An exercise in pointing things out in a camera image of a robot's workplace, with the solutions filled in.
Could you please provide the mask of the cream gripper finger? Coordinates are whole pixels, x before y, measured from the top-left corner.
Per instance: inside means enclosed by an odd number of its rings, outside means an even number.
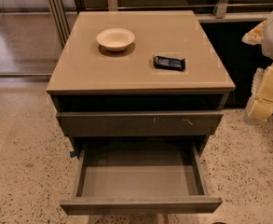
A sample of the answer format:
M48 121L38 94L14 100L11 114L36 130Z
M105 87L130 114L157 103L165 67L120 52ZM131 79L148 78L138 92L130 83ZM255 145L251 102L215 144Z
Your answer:
M248 45L261 45L263 38L263 30L266 22L262 21L246 33L241 41Z
M247 104L247 116L268 120L273 115L273 63L266 69L258 68L253 77L252 96Z

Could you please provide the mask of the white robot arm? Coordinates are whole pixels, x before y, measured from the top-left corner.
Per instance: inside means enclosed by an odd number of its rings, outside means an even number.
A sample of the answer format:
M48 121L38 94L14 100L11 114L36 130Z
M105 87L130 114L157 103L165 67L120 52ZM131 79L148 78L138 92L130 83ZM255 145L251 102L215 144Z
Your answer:
M265 21L246 33L242 42L260 45L262 54L273 61L273 11ZM244 120L250 124L267 122L273 115L273 63L266 69L256 70L251 92L252 96L246 105Z

